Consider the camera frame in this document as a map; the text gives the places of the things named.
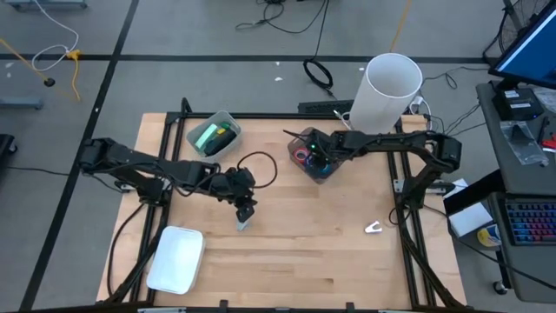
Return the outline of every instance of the white cylinder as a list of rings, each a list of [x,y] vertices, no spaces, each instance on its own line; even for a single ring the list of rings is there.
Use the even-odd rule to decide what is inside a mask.
[[[422,81],[419,66],[409,57],[386,53],[373,58],[349,112],[352,129],[367,134],[390,132]]]

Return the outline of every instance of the keyboard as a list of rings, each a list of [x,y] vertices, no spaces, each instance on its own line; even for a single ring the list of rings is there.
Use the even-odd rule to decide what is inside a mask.
[[[504,208],[514,245],[556,244],[556,199],[506,199]]]
[[[308,114],[334,114],[334,110],[337,110],[341,114],[349,112],[353,104],[354,100],[299,103],[297,111]]]

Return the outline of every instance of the wooden table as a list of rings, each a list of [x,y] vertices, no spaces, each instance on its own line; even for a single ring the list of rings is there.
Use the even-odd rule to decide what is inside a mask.
[[[136,150],[158,154],[164,118],[165,114],[143,116]],[[186,133],[201,121],[188,118]],[[330,133],[341,130],[341,123],[241,119],[239,124],[242,145],[225,156],[222,170],[235,166],[249,152],[264,150],[276,159],[278,177],[270,187],[255,190],[259,203],[242,232],[235,228],[233,206],[208,196],[183,198],[174,193],[169,225],[201,231],[206,249],[195,287],[183,296],[158,292],[155,304],[215,307],[227,299],[230,307],[340,309],[353,302],[357,309],[409,309],[400,237],[387,218],[394,196],[386,153],[345,162],[323,185],[317,185],[289,160],[286,145],[292,137],[281,130],[301,132],[313,126]],[[403,124],[406,132],[425,128],[420,116],[403,117]],[[185,136],[182,145],[180,159],[198,159]],[[409,158],[415,175],[424,163],[417,156]],[[273,175],[265,156],[250,157],[242,166],[251,170],[257,184]],[[427,196],[426,204],[444,210],[439,196]],[[123,196],[115,231],[137,206],[135,194]],[[127,225],[116,245],[113,288],[135,264],[145,212]],[[420,216],[431,267],[455,298],[465,303],[446,218],[430,210],[421,210]],[[383,231],[365,234],[363,229],[375,220]],[[426,303],[420,271],[414,267],[420,300]],[[140,298],[146,295],[144,277]],[[107,297],[105,286],[106,270],[99,300]]]

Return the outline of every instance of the computer monitor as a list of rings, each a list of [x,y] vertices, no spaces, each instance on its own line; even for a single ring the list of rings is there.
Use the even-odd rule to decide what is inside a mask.
[[[520,82],[556,89],[556,0],[552,0],[513,42],[489,73],[504,77],[498,88]]]

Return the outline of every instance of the cart wheel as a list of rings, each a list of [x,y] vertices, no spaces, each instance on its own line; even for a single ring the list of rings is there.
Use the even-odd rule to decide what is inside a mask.
[[[8,151],[10,152],[10,154],[14,154],[17,152],[17,146],[15,143],[12,143],[10,148],[8,149]]]
[[[497,294],[504,296],[507,293],[507,288],[504,286],[502,281],[494,282],[493,289]]]

